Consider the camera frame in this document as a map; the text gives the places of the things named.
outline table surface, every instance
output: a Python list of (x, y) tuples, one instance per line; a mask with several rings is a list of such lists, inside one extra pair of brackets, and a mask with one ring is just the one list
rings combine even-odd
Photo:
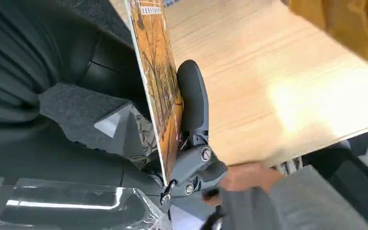
[(368, 64), (280, 0), (166, 9), (177, 67), (195, 60), (210, 144), (228, 165), (273, 165), (368, 131)]

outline black fabric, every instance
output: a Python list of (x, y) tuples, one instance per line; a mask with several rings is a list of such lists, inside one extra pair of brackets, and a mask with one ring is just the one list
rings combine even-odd
[[(1, 177), (122, 183), (124, 167), (131, 168), (131, 162), (68, 141), (57, 123), (39, 113), (38, 93), (58, 82), (84, 86), (81, 79), (87, 79), (101, 37), (104, 32), (96, 25), (53, 1), (0, 0)], [(114, 63), (115, 68), (126, 70), (110, 75), (120, 79), (112, 79), (116, 85), (106, 84), (98, 91), (119, 96), (121, 86), (117, 84), (124, 80), (122, 76), (133, 73), (127, 78), (141, 82), (140, 73), (133, 48), (109, 34), (106, 37), (108, 43), (119, 44), (114, 44), (111, 52), (125, 57)], [(126, 68), (124, 61), (131, 68)], [(98, 76), (89, 77), (92, 82)], [(143, 88), (129, 90), (133, 98), (127, 99), (146, 104)], [(147, 177), (143, 180), (151, 183)]]

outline bolt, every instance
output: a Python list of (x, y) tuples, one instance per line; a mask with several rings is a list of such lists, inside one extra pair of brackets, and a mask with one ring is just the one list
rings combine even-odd
[(194, 185), (192, 183), (188, 183), (186, 186), (185, 186), (185, 194), (188, 196), (188, 195), (191, 195), (194, 191)]
[(211, 159), (211, 156), (212, 156), (212, 151), (210, 148), (204, 148), (202, 151), (201, 151), (201, 160), (203, 162), (207, 162), (209, 161), (209, 159)]
[(171, 199), (170, 194), (167, 194), (167, 195), (163, 196), (163, 198), (161, 199), (161, 204), (165, 205), (170, 199)]

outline gray sleeve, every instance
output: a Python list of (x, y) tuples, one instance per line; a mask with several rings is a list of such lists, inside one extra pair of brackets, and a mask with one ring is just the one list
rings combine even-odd
[(269, 196), (285, 230), (368, 230), (365, 220), (312, 166), (277, 182)]

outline painted board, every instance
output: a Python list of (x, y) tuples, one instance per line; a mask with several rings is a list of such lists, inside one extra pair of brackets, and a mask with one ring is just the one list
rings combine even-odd
[(170, 181), (180, 140), (183, 101), (162, 0), (125, 0), (128, 26), (156, 132), (164, 184)]

